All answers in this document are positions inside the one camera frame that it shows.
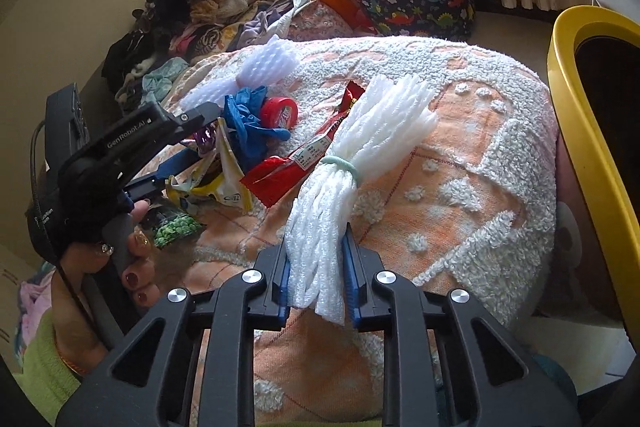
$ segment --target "white label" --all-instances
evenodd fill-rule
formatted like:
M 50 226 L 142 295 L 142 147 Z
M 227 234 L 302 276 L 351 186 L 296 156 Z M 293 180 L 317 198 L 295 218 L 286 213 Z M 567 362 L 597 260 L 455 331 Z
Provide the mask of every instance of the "white label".
M 328 136 L 316 136 L 311 142 L 295 151 L 290 158 L 297 163 L 301 169 L 307 171 L 324 156 L 326 150 L 329 149 L 331 141 L 331 138 Z

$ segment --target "metal bolt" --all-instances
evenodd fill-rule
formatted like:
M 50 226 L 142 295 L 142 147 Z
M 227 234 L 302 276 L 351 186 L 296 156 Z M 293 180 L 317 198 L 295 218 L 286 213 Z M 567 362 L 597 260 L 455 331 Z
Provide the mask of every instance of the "metal bolt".
M 469 300 L 469 293 L 464 290 L 453 290 L 451 292 L 451 300 L 457 303 L 465 303 Z
M 184 288 L 174 288 L 169 293 L 167 293 L 166 298 L 168 298 L 171 302 L 182 302 L 187 298 L 187 290 Z
M 262 274 L 258 270 L 247 270 L 242 274 L 242 280 L 246 283 L 253 284 L 262 279 Z
M 384 270 L 376 274 L 376 279 L 382 284 L 391 284 L 392 282 L 396 282 L 396 274 L 389 272 L 388 270 Z

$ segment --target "red snack package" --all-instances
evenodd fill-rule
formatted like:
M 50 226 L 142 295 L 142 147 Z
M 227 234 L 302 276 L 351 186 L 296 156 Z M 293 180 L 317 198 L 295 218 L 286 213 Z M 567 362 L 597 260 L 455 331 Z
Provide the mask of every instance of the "red snack package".
M 270 156 L 251 169 L 240 180 L 255 196 L 269 208 L 276 204 L 287 192 L 289 192 L 302 178 L 308 175 L 313 167 L 324 156 L 334 140 L 335 132 L 342 121 L 347 118 L 351 106 L 364 93 L 355 82 L 349 82 L 338 111 L 322 127 L 300 147 L 294 150 L 286 158 Z

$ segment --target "red round container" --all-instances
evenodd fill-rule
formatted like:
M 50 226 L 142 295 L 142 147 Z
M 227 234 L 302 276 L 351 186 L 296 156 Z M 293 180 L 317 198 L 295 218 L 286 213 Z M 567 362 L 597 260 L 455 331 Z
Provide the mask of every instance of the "red round container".
M 291 98 L 274 96 L 268 98 L 260 109 L 262 126 L 274 129 L 291 129 L 298 121 L 298 106 Z

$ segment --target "dinosaur print fabric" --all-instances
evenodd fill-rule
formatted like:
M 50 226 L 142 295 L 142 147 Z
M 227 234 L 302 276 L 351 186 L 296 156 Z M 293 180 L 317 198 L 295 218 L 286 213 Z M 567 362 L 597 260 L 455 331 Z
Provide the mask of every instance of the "dinosaur print fabric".
M 384 36 L 412 35 L 463 41 L 471 35 L 472 0 L 359 0 Z

